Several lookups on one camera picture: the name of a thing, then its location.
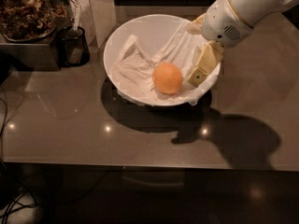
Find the jar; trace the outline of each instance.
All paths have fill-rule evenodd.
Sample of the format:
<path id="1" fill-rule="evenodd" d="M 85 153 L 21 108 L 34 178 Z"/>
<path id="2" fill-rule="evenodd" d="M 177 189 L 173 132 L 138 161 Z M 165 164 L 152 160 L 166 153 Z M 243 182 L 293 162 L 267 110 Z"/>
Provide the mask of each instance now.
<path id="1" fill-rule="evenodd" d="M 49 0 L 0 0 L 0 31 L 8 41 L 37 40 L 55 27 Z"/>

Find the white napkin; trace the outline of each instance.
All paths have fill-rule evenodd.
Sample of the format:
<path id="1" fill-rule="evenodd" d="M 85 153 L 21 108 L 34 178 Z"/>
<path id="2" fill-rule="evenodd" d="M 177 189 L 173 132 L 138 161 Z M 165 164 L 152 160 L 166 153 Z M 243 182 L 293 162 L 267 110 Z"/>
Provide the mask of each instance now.
<path id="1" fill-rule="evenodd" d="M 182 23 L 176 32 L 169 38 L 164 46 L 152 57 L 149 56 L 147 47 L 135 35 L 131 35 L 126 41 L 121 53 L 113 64 L 113 80 L 118 80 L 118 93 L 123 98 L 138 105 L 175 105 L 178 99 L 182 103 L 189 102 L 196 105 L 200 91 L 185 89 L 183 86 L 175 94 L 162 94 L 157 91 L 152 82 L 152 72 L 155 66 L 161 62 L 175 64 L 185 77 L 192 66 L 194 53 L 194 36 L 186 32 L 188 23 Z"/>

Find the white bowl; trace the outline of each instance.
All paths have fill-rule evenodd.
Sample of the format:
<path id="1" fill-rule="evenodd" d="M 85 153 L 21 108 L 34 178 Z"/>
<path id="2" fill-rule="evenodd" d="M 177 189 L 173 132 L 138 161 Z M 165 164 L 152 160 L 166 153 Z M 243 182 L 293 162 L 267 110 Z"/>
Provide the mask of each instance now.
<path id="1" fill-rule="evenodd" d="M 164 46 L 182 23 L 187 24 L 189 22 L 190 21 L 188 20 L 170 15 L 148 15 L 126 22 L 111 35 L 104 50 L 104 67 L 109 79 L 118 89 L 118 92 L 122 97 L 139 105 L 171 106 L 184 103 L 196 105 L 198 99 L 210 90 L 218 79 L 221 66 L 220 63 L 201 85 L 192 90 L 189 94 L 190 97 L 187 97 L 186 99 L 180 97 L 171 102 L 165 99 L 150 101 L 145 97 L 133 97 L 130 92 L 122 90 L 119 85 L 120 82 L 116 80 L 115 76 L 111 75 L 112 66 L 121 53 L 123 45 L 131 35 L 137 36 L 138 39 L 149 48 L 150 54 L 155 54 Z M 206 40 L 201 35 L 193 35 L 190 51 L 193 51 L 196 46 L 202 47 L 205 42 Z M 193 52 L 190 52 L 188 58 L 190 63 L 192 63 L 192 56 Z"/>

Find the gray countertop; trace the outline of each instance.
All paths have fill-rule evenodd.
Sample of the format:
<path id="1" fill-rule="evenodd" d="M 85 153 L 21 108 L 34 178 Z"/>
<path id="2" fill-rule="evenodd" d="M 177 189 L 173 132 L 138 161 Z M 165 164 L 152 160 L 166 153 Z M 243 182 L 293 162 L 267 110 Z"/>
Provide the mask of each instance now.
<path id="1" fill-rule="evenodd" d="M 298 41 L 287 19 L 269 16 L 251 37 L 225 51 L 216 86 L 197 106 L 123 100 L 107 79 L 103 49 L 81 67 L 15 71 L 3 84 L 9 117 L 3 159 L 297 171 Z"/>

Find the black container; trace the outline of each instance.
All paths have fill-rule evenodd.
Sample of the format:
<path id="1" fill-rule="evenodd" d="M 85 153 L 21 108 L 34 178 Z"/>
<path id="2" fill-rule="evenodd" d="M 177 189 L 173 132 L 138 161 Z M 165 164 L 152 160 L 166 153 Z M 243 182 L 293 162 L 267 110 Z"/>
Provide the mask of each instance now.
<path id="1" fill-rule="evenodd" d="M 68 31 L 72 27 L 65 27 L 57 32 L 57 47 L 59 53 L 59 63 L 61 66 L 79 66 L 90 60 L 85 30 L 78 27 L 78 36 L 67 37 Z"/>

